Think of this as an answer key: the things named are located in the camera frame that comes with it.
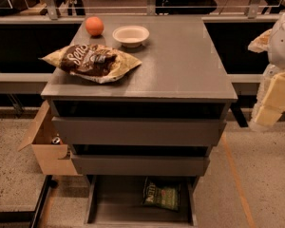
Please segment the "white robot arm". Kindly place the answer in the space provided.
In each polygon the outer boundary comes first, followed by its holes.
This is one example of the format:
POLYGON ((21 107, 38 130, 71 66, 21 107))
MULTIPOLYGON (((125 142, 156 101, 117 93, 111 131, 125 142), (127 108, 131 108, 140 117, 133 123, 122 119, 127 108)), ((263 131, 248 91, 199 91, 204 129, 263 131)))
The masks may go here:
POLYGON ((285 112, 285 12, 272 28, 253 40, 248 49, 268 53, 269 65, 263 72, 249 122, 252 130, 265 131, 285 112))

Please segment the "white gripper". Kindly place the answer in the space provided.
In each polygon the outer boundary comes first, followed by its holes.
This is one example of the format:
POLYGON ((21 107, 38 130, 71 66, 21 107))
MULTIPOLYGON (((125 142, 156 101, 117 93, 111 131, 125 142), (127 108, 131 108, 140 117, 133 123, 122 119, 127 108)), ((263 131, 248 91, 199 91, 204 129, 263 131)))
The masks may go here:
MULTIPOLYGON (((248 49, 256 53, 267 51, 271 32, 271 29, 267 29, 261 33, 249 44, 248 49)), ((262 75, 256 98, 249 126, 253 131, 266 131, 285 112, 285 71, 269 64, 262 75)))

